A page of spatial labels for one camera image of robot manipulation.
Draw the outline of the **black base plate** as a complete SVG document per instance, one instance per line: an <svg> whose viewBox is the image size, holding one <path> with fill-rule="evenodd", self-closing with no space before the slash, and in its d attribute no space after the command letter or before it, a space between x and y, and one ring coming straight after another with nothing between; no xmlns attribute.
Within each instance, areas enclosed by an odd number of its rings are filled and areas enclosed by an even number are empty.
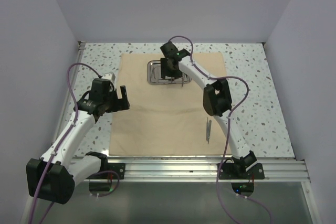
<svg viewBox="0 0 336 224"><path fill-rule="evenodd" d="M223 161L219 169L219 180L263 180L265 179L264 168L262 163L255 163L250 168L240 168L231 158Z"/></svg>
<svg viewBox="0 0 336 224"><path fill-rule="evenodd" d="M126 164L125 163L108 163L107 170L112 170L119 175L120 180L124 179Z"/></svg>

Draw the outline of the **aluminium mounting rail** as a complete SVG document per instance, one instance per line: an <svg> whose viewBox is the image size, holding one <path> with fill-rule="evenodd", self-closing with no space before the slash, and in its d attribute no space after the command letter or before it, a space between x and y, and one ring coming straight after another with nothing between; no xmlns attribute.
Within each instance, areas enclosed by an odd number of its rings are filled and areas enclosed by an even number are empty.
<svg viewBox="0 0 336 224"><path fill-rule="evenodd" d="M216 182L220 156L109 156L109 163L124 163L125 182ZM304 161L259 158L262 182L309 182Z"/></svg>

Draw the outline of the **beige cloth wrap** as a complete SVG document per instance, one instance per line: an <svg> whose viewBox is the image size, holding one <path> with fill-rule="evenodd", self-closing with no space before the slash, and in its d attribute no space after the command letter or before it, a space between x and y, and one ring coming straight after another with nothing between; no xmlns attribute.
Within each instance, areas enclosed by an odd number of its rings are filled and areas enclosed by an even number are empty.
<svg viewBox="0 0 336 224"><path fill-rule="evenodd" d="M151 85L147 65L161 54L121 55L118 86L127 89L130 108L112 115L109 155L188 156L220 155L226 136L212 120L206 139L208 114L203 108L203 89L188 84Z"/></svg>

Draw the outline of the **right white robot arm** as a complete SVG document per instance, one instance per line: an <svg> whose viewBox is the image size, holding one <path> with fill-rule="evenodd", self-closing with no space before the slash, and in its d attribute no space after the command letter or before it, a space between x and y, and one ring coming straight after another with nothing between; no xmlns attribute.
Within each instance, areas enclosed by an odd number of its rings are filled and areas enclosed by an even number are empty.
<svg viewBox="0 0 336 224"><path fill-rule="evenodd" d="M161 76L163 78L180 78L184 75L191 78L203 90L203 108L212 116L226 136L225 149L230 147L234 172L240 178L246 178L253 171L257 158L238 127L231 124L233 111L241 105L248 96L249 87L245 80L239 77L216 77L193 59L193 52L179 50L171 41L160 47L163 54L161 61ZM228 79L236 79L246 86L246 94L235 106L232 106Z"/></svg>

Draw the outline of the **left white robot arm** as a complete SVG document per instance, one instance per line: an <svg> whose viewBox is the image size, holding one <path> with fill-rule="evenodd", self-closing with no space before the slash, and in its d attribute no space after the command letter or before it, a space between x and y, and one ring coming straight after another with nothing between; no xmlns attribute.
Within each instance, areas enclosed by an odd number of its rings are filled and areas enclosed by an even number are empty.
<svg viewBox="0 0 336 224"><path fill-rule="evenodd" d="M107 176L109 165L105 154L90 151L74 164L71 160L85 135L101 116L130 108L126 87L121 86L119 98L114 81L112 73L95 78L91 89L77 101L61 135L39 159L28 161L26 175L30 196L65 204L82 181L90 176Z"/></svg>

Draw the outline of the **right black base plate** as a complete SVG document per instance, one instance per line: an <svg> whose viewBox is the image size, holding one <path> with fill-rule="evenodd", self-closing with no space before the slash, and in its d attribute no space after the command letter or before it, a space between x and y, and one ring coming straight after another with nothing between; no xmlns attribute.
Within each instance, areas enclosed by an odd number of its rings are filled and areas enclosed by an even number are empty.
<svg viewBox="0 0 336 224"><path fill-rule="evenodd" d="M265 179L264 168L262 163L255 163L250 168L240 168L231 158L223 161L219 169L219 180L263 180Z"/></svg>

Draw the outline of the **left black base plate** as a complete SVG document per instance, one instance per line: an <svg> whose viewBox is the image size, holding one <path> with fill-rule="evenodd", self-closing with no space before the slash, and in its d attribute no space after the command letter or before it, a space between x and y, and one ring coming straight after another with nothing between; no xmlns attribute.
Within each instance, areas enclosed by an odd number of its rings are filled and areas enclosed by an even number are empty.
<svg viewBox="0 0 336 224"><path fill-rule="evenodd" d="M120 180L124 179L126 164L125 163L108 163L107 170L112 170L119 175Z"/></svg>

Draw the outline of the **stainless steel tray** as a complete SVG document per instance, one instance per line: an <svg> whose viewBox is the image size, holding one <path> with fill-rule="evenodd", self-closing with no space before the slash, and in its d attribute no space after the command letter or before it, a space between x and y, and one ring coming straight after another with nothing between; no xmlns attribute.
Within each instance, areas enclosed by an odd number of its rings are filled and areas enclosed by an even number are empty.
<svg viewBox="0 0 336 224"><path fill-rule="evenodd" d="M152 60L149 61L147 64L147 82L150 85L165 85L170 84L170 78L163 79L161 77L161 69L160 69L160 61L159 60ZM192 78L186 74L184 75L184 84L188 84L192 81ZM181 84L181 78L174 79L173 84Z"/></svg>

